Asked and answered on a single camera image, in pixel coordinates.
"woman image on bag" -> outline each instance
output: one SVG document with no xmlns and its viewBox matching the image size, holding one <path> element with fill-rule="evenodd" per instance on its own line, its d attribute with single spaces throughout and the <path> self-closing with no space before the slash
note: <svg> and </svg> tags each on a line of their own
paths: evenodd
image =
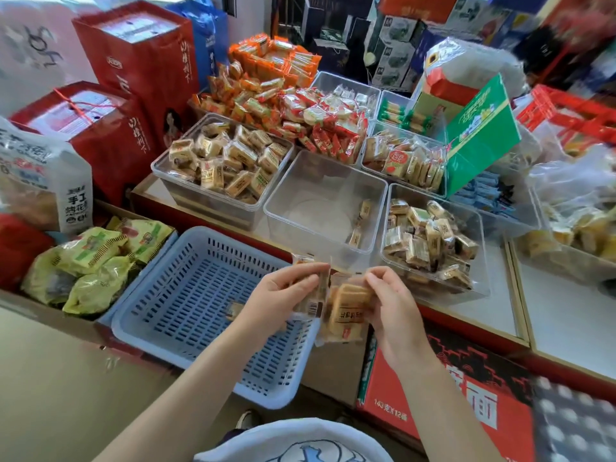
<svg viewBox="0 0 616 462">
<path fill-rule="evenodd" d="M 165 122 L 163 123 L 163 140 L 165 146 L 171 146 L 173 141 L 182 137 L 182 119 L 173 108 L 165 110 Z"/>
</svg>

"green cardboard box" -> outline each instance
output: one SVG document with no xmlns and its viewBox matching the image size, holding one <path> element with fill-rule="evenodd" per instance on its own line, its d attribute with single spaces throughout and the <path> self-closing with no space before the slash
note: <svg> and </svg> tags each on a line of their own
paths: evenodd
<svg viewBox="0 0 616 462">
<path fill-rule="evenodd" d="M 449 197 L 521 140 L 500 74 L 448 124 L 447 137 Z"/>
</svg>

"red cardboard box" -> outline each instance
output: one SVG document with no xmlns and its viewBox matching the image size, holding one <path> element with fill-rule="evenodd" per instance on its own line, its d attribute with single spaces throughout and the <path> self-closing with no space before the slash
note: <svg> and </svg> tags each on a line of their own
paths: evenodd
<svg viewBox="0 0 616 462">
<path fill-rule="evenodd" d="M 381 0 L 378 9 L 386 16 L 447 22 L 457 0 Z"/>
<path fill-rule="evenodd" d="M 525 368 L 451 332 L 426 324 L 432 349 L 473 406 L 486 433 L 509 462 L 533 462 L 530 374 Z M 369 346 L 357 407 L 419 440 L 402 385 L 376 338 Z"/>
<path fill-rule="evenodd" d="M 188 130 L 188 100 L 199 89 L 189 19 L 136 1 L 73 26 L 99 83 L 142 100 L 160 152 Z"/>
<path fill-rule="evenodd" d="M 21 129 L 70 142 L 92 166 L 95 195 L 122 206 L 159 155 L 139 99 L 91 82 L 75 82 L 27 105 L 10 120 Z"/>
</svg>

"yellow snack bag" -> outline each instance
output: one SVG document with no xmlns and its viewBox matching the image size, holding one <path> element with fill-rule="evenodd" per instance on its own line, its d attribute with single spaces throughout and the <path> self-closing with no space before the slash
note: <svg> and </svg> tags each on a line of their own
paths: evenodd
<svg viewBox="0 0 616 462">
<path fill-rule="evenodd" d="M 21 291 L 45 305 L 65 303 L 77 278 L 58 269 L 59 258 L 57 247 L 39 254 L 21 282 Z"/>
<path fill-rule="evenodd" d="M 123 218 L 115 230 L 128 238 L 126 247 L 135 260 L 148 264 L 158 254 L 174 229 L 157 220 Z"/>
<path fill-rule="evenodd" d="M 120 247 L 126 242 L 126 235 L 120 232 L 100 227 L 89 228 L 76 240 L 58 247 L 58 267 L 73 275 L 94 273 L 109 258 L 117 256 Z"/>
<path fill-rule="evenodd" d="M 119 297 L 133 265 L 132 255 L 108 259 L 97 272 L 75 282 L 62 311 L 80 316 L 104 312 Z"/>
</svg>

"right hand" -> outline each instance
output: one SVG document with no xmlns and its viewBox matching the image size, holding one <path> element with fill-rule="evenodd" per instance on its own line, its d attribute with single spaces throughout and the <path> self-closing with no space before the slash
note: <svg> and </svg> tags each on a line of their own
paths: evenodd
<svg viewBox="0 0 616 462">
<path fill-rule="evenodd" d="M 399 375 L 435 357 L 417 303 L 396 272 L 372 267 L 365 280 L 378 298 L 368 319 L 388 365 Z"/>
</svg>

